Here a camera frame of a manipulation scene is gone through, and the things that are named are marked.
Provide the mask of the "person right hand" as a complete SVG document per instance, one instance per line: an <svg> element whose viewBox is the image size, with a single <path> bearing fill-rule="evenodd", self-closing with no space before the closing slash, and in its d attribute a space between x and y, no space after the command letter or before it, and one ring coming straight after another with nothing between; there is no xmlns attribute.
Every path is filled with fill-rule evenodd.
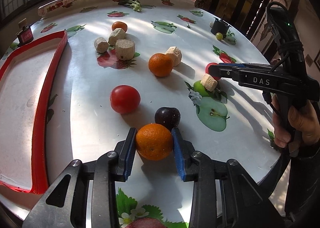
<svg viewBox="0 0 320 228"><path fill-rule="evenodd" d="M313 145L319 141L319 121L316 111L310 102L301 110L291 106L288 112L290 125L302 133L302 139L306 145ZM280 117L273 111L274 143L280 148L285 148L291 140L291 134L281 125Z"/></svg>

